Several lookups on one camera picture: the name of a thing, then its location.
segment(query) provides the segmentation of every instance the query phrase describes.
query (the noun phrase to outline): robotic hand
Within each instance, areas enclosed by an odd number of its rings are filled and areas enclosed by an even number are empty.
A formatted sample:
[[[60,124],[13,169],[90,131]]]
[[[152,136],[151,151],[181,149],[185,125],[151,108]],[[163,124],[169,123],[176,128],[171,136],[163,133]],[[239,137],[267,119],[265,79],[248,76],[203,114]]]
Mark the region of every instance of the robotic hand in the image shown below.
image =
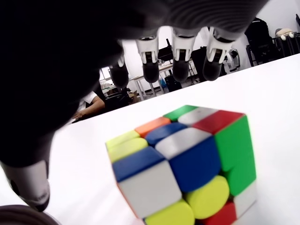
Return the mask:
[[[231,44],[267,0],[115,0],[65,4],[7,1],[1,13],[1,166],[13,191],[43,211],[50,199],[49,156],[54,132],[111,66],[115,85],[128,83],[118,40],[135,39],[145,79],[158,79],[158,28],[173,27],[173,73],[188,75],[195,37],[210,27],[203,74],[215,80]]]

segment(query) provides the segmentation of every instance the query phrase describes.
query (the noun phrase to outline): person's arm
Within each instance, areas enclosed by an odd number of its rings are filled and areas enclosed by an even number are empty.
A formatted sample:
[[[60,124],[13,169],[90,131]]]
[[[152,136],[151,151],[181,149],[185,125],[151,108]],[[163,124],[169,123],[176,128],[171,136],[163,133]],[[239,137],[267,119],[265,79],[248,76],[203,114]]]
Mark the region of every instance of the person's arm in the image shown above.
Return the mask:
[[[91,102],[91,106],[87,107],[80,112],[76,112],[72,117],[73,119],[79,119],[81,117],[91,116],[97,114],[101,109],[105,108],[104,101],[101,100],[98,96],[95,96]]]

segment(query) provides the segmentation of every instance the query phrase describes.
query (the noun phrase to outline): person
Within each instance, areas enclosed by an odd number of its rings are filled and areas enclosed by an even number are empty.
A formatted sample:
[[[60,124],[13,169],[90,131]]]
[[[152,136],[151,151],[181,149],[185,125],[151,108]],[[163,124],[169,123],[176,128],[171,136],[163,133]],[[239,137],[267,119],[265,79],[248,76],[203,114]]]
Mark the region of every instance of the person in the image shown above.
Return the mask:
[[[93,115],[97,115],[100,110],[105,108],[105,103],[99,96],[91,91],[87,96],[85,96],[79,103],[79,107],[77,112],[74,114],[72,119],[82,120],[85,118],[89,118]]]

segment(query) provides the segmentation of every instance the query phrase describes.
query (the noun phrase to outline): table surface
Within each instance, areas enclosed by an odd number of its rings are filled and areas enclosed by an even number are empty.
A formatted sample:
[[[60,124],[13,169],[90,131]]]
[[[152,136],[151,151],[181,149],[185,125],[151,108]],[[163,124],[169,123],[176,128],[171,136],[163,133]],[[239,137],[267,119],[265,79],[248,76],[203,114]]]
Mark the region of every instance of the table surface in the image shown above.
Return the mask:
[[[141,224],[116,188],[105,141],[189,104],[248,115],[258,200],[235,225],[299,224],[299,71],[300,54],[63,127],[52,144],[46,212],[63,225]],[[24,204],[2,170],[0,190],[0,205]]]

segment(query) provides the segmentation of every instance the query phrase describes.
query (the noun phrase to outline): blue tile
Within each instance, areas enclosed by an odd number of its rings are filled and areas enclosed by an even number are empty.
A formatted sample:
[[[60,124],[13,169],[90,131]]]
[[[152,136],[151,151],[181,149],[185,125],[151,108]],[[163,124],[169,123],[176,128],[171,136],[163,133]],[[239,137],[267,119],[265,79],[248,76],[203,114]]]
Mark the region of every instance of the blue tile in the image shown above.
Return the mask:
[[[185,128],[187,128],[187,126],[182,123],[167,124],[149,132],[145,139],[149,145],[154,146],[165,137]]]
[[[202,187],[221,169],[214,136],[177,155],[169,162],[179,188],[183,192]]]
[[[134,176],[143,170],[152,167],[155,164],[165,160],[153,147],[148,146],[126,158],[123,158],[112,164],[117,182],[121,182],[128,177]]]

